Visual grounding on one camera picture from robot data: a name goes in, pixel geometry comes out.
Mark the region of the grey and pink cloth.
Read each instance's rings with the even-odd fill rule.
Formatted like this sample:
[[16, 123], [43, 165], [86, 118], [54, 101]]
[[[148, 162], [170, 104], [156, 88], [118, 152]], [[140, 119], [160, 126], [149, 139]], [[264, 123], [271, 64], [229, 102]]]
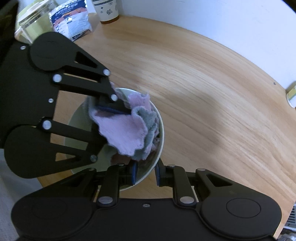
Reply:
[[150, 95], [126, 88], [115, 93], [131, 114], [114, 114], [95, 107], [95, 98], [87, 97], [84, 111], [98, 125], [98, 132], [117, 152], [135, 161], [146, 160], [159, 145], [160, 118], [152, 107]]

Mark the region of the glass pitcher cream lid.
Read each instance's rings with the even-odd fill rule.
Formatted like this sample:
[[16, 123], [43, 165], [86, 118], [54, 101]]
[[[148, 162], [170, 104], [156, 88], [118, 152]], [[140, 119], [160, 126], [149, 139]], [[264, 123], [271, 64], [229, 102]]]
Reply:
[[49, 12], [57, 6], [56, 1], [33, 1], [16, 18], [15, 38], [32, 44], [43, 33], [53, 32]]

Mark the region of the blue printed plastic pouch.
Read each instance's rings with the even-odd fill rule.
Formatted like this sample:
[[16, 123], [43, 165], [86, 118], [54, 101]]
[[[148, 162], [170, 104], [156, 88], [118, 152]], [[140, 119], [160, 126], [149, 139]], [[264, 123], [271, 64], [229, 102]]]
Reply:
[[72, 42], [92, 32], [87, 3], [84, 0], [62, 3], [49, 12], [49, 19], [54, 31]]

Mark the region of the red lid patterned tumbler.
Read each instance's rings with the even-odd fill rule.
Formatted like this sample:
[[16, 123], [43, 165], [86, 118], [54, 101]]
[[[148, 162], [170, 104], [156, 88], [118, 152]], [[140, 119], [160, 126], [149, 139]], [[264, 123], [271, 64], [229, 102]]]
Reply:
[[119, 19], [116, 0], [94, 0], [92, 3], [99, 16], [100, 23], [110, 24]]

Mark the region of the white radiator heater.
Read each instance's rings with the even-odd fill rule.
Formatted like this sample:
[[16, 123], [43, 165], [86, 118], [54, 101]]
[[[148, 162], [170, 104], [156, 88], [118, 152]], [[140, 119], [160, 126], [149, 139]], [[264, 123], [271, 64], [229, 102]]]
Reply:
[[293, 232], [296, 232], [296, 216], [295, 216], [295, 208], [296, 203], [293, 205], [293, 209], [291, 210], [291, 213], [287, 219], [287, 222], [285, 223], [284, 228], [287, 230], [291, 230]]

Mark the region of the white small pill bottle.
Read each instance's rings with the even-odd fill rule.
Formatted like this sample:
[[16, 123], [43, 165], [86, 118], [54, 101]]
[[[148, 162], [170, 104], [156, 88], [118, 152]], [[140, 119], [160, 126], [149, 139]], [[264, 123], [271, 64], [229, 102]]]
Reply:
[[296, 85], [286, 94], [288, 104], [296, 108]]

